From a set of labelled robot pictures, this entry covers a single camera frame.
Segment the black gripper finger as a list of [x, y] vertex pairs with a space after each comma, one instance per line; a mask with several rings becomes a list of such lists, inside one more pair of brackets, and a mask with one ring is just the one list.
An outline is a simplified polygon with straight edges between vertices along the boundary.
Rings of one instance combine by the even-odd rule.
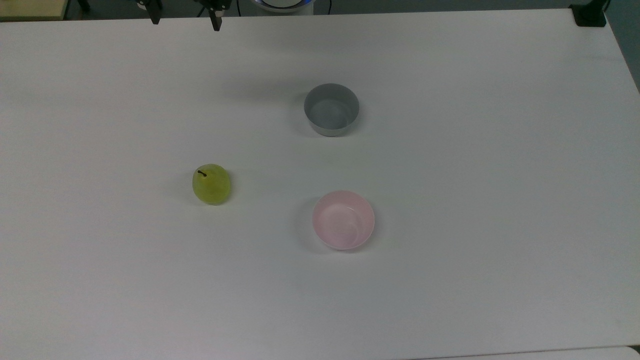
[[221, 30], [224, 13], [230, 9], [230, 0], [197, 0], [206, 11], [208, 11], [212, 27], [215, 32]]
[[138, 0], [137, 6], [147, 12], [153, 25], [158, 25], [162, 18], [161, 0]]

